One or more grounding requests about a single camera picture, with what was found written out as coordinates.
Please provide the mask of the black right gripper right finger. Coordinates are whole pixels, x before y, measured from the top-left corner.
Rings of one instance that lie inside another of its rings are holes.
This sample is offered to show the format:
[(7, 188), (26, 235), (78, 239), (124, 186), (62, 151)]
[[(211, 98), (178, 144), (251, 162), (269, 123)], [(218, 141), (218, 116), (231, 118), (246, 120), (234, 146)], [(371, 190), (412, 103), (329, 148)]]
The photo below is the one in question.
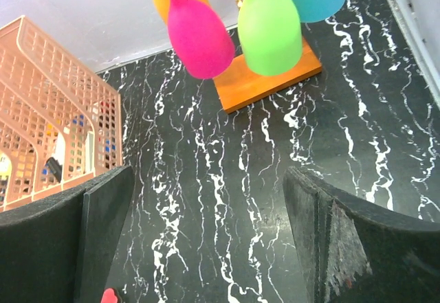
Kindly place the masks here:
[(283, 192), (310, 302), (438, 302), (439, 224), (290, 167)]

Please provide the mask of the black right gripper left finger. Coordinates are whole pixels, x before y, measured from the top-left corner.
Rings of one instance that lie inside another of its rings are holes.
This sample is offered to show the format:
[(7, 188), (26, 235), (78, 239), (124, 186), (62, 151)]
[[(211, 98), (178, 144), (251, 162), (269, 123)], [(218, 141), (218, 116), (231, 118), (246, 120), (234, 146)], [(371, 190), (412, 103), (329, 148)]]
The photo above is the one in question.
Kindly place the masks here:
[(134, 183), (120, 166), (2, 212), (1, 301), (101, 301)]

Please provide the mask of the green wine glass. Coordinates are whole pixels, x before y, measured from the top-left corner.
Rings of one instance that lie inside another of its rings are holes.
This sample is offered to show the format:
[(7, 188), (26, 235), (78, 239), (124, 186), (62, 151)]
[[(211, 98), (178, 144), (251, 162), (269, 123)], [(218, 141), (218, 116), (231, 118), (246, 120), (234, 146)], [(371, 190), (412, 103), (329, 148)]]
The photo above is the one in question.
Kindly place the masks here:
[(258, 75), (283, 74), (303, 53), (300, 17), (292, 0), (243, 0), (238, 34), (245, 61)]

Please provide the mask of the pink wine glass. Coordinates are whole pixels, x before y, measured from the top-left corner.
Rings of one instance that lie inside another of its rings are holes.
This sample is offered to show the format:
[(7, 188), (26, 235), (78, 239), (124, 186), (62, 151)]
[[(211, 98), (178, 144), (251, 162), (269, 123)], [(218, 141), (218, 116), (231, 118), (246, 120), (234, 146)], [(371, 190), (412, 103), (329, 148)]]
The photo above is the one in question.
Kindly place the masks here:
[(234, 59), (234, 43), (217, 13), (198, 0), (170, 0), (170, 43), (188, 72), (209, 79), (224, 72)]

